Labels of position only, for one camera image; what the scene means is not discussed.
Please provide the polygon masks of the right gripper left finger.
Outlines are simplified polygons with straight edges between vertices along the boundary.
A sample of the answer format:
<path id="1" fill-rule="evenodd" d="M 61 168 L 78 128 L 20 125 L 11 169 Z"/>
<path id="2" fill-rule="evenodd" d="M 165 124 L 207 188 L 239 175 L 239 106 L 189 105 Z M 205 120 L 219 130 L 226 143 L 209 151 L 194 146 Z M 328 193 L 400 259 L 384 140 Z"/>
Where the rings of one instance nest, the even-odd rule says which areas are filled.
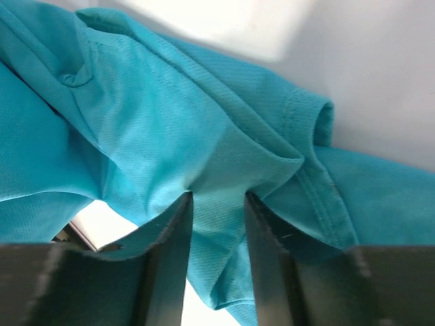
<path id="1" fill-rule="evenodd" d="M 193 220 L 182 194 L 103 247 L 1 246 L 2 325 L 179 325 Z"/>

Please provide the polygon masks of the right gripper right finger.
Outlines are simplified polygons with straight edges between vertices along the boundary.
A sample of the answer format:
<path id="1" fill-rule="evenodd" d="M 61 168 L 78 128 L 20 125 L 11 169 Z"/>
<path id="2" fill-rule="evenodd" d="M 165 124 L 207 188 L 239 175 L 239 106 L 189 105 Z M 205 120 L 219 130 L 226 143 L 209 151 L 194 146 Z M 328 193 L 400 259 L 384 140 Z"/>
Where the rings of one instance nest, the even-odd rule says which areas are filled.
<path id="1" fill-rule="evenodd" d="M 434 248 L 342 251 L 247 193 L 245 228 L 259 325 L 433 325 Z"/>

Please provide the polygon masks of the teal t shirt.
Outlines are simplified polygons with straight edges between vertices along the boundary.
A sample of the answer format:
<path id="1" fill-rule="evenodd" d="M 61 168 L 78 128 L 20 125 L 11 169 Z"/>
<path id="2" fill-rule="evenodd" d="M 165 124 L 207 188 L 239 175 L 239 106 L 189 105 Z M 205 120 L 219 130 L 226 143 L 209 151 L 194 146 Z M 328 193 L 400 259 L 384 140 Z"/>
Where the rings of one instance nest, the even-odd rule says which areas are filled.
<path id="1" fill-rule="evenodd" d="M 252 191 L 337 249 L 434 243 L 434 175 L 331 146 L 334 107 L 115 10 L 1 2 L 1 241 L 48 242 L 93 200 L 143 225 L 194 195 L 188 280 L 257 323 Z"/>

